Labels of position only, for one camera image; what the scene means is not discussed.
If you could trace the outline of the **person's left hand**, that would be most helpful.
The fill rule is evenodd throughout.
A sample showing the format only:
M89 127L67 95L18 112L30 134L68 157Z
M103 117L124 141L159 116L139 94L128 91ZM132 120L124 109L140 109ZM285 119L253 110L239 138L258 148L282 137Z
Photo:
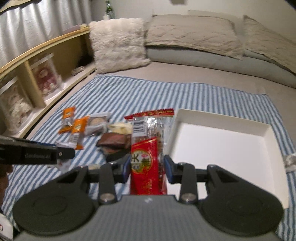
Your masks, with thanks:
M13 172L12 165L1 164L1 174L0 174L0 203L3 204L6 189L9 186L9 178L8 175Z

